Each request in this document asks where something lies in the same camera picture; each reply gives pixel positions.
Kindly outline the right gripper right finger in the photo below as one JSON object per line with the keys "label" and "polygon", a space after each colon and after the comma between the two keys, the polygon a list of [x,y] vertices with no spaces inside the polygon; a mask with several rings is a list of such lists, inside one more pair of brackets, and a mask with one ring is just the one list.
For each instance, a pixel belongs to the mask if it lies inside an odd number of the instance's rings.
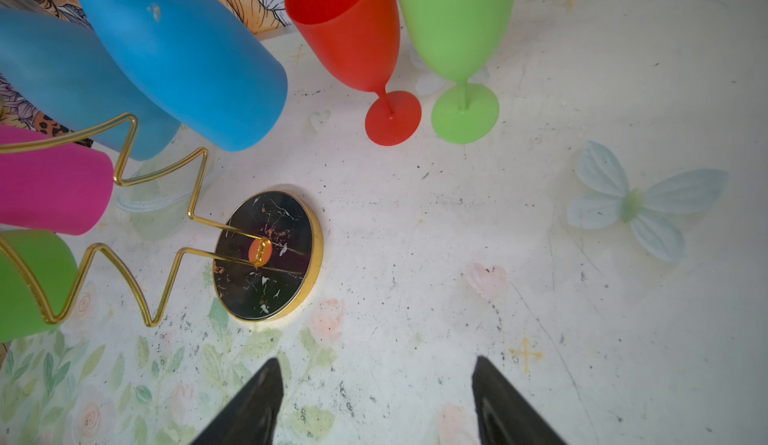
{"label": "right gripper right finger", "polygon": [[477,357],[472,392],[481,444],[565,445],[559,434],[484,356]]}

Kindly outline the red wine glass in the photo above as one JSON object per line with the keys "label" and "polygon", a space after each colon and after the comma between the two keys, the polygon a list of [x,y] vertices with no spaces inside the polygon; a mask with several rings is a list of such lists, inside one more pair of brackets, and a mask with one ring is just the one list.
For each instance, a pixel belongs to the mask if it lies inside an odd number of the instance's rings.
{"label": "red wine glass", "polygon": [[285,0],[285,6],[331,75],[377,95],[365,118],[368,138],[380,146],[410,138],[421,121],[419,100],[409,92],[386,90],[400,51],[396,0]]}

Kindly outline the left blue wine glass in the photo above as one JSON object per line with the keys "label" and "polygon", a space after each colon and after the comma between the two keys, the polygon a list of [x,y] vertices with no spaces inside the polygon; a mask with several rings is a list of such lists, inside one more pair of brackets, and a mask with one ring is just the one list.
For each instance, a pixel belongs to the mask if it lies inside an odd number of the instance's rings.
{"label": "left blue wine glass", "polygon": [[180,128],[126,77],[92,30],[48,14],[1,11],[1,76],[71,131],[135,115],[134,160],[157,156]]}

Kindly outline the right blue wine glass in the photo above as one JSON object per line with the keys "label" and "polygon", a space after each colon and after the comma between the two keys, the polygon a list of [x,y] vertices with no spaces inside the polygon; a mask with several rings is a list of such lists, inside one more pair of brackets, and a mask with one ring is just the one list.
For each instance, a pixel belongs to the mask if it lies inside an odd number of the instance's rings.
{"label": "right blue wine glass", "polygon": [[278,122],[286,72],[219,1],[79,2],[129,80],[217,147],[248,149]]}

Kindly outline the blue wine glass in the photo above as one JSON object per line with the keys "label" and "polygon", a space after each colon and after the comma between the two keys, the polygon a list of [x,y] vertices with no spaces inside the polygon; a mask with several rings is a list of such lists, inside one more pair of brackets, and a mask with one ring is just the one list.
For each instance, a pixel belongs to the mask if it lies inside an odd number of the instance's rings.
{"label": "blue wine glass", "polygon": [[217,147],[248,149],[278,122],[286,72],[219,1],[79,2],[129,80]]}
{"label": "blue wine glass", "polygon": [[126,77],[92,30],[48,14],[1,11],[1,76],[71,131],[135,115],[134,160],[157,156],[180,128]]}

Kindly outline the pink wine glass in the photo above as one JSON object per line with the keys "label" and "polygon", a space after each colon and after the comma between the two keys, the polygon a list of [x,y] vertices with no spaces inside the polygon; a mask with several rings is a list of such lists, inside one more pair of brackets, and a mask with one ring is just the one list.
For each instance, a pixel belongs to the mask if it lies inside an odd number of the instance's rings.
{"label": "pink wine glass", "polygon": [[101,219],[113,191],[108,155],[76,144],[1,157],[1,223],[82,235]]}

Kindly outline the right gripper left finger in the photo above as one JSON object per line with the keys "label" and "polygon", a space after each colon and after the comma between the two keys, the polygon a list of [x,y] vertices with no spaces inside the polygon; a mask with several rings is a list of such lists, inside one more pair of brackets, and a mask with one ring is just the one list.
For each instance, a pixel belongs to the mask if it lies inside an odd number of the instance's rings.
{"label": "right gripper left finger", "polygon": [[192,444],[273,443],[284,396],[279,360],[270,358]]}

